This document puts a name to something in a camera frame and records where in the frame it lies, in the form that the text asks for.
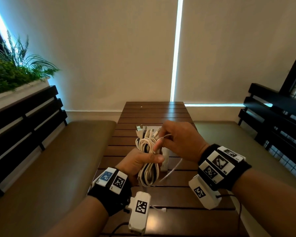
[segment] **person's left hand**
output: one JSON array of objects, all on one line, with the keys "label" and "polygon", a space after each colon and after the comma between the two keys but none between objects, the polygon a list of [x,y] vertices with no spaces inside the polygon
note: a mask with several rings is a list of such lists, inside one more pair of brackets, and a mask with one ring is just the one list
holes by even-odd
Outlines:
[{"label": "person's left hand", "polygon": [[154,155],[141,152],[138,149],[131,150],[127,156],[117,164],[116,168],[128,175],[132,186],[138,184],[137,174],[143,167],[144,163],[162,163],[163,155]]}]

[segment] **tabletop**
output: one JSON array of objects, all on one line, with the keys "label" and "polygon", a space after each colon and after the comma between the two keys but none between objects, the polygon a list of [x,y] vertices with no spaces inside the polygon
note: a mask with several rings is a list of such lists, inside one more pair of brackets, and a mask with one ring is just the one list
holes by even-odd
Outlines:
[{"label": "tabletop", "polygon": [[[136,125],[161,126],[165,120],[189,122],[194,127],[183,102],[127,102],[115,131],[96,172],[95,178],[107,167],[114,167],[135,148]],[[170,152],[168,171],[180,158]],[[151,195],[151,205],[167,208],[161,212],[149,209],[146,236],[248,236],[243,224],[238,227],[238,213],[230,197],[222,198],[217,208],[207,210],[190,189],[188,182],[197,174],[196,163],[183,160],[178,168],[156,187],[132,187]],[[116,226],[129,221],[130,214],[120,211],[110,217],[102,235],[109,235]],[[127,226],[120,227],[115,235],[132,236]]]}]

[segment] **black cable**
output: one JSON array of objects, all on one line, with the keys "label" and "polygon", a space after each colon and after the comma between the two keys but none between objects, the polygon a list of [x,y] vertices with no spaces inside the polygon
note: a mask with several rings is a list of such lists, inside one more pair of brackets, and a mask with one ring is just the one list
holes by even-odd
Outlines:
[{"label": "black cable", "polygon": [[[225,195],[216,195],[216,198],[221,198],[221,197],[226,197],[226,196],[236,197],[235,195],[232,195],[232,194],[225,194]],[[240,204],[240,209],[239,209],[239,217],[238,217],[238,231],[240,230],[240,221],[241,221],[240,216],[241,216],[241,211],[242,211],[242,204],[240,201],[239,201],[239,204]]]},{"label": "black cable", "polygon": [[119,227],[121,227],[121,226],[123,226],[123,225],[128,225],[128,224],[129,224],[129,222],[123,222],[123,223],[119,224],[119,225],[118,225],[118,226],[112,231],[112,233],[110,234],[109,237],[112,237],[112,236],[115,234],[115,232],[118,230]]}]

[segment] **tiled wall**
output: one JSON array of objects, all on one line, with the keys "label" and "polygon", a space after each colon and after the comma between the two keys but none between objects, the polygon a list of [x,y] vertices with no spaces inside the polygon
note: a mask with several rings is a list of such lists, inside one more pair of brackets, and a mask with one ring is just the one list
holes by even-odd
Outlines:
[{"label": "tiled wall", "polygon": [[[291,97],[296,98],[296,85],[294,89],[291,92]],[[296,120],[296,116],[291,115],[290,116],[292,119]],[[291,136],[286,134],[285,132],[281,131],[280,132],[282,135],[284,135],[286,138],[289,140],[293,141],[296,144],[296,140],[294,140]],[[269,149],[269,152],[276,158],[278,161],[285,166],[294,176],[296,176],[296,164],[292,162],[286,155],[284,155],[282,152],[280,152],[275,146],[271,146]]]}]

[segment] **fingernail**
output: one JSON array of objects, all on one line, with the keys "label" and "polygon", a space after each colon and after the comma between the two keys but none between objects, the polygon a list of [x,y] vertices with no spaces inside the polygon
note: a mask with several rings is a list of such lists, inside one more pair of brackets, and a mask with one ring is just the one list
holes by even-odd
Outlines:
[{"label": "fingernail", "polygon": [[159,162],[163,162],[163,161],[164,161],[164,157],[163,157],[163,155],[158,155],[158,161],[159,161]]}]

